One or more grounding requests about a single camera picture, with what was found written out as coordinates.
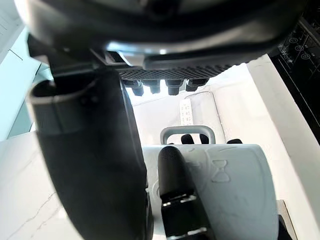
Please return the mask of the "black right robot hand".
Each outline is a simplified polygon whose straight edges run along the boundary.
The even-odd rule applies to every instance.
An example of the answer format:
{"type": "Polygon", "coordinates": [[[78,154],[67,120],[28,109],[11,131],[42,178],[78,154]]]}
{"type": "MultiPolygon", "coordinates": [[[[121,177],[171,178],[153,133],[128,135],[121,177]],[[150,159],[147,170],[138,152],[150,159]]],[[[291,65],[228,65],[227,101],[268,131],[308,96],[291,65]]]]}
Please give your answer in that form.
{"type": "Polygon", "coordinates": [[[32,58],[53,80],[29,92],[57,195],[86,240],[150,240],[147,168],[126,91],[175,95],[275,47],[303,0],[17,0],[32,58]]]}

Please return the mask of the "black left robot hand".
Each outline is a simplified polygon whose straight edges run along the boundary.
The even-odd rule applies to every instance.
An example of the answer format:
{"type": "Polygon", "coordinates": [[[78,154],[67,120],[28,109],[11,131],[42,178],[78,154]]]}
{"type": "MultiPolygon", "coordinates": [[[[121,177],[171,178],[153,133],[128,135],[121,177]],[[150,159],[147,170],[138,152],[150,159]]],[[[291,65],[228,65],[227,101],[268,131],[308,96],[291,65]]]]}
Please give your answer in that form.
{"type": "Polygon", "coordinates": [[[166,146],[159,152],[158,186],[168,240],[216,239],[185,159],[174,146],[166,146]]]}

